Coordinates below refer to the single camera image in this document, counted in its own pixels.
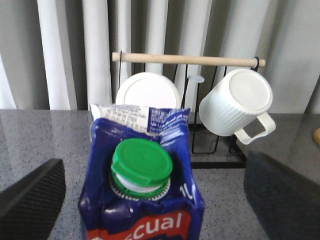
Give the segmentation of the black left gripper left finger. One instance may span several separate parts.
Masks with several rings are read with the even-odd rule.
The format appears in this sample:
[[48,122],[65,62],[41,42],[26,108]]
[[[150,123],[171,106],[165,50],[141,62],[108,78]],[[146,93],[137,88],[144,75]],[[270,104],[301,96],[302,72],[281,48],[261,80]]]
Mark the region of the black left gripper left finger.
[[62,159],[50,159],[0,193],[0,238],[46,240],[66,195]]

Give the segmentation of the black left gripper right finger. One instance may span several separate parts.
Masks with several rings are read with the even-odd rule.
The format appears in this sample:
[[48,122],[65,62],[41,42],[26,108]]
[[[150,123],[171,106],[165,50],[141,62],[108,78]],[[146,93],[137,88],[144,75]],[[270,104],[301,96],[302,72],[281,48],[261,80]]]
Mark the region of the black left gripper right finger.
[[320,238],[320,186],[262,152],[248,154],[246,199],[271,240]]

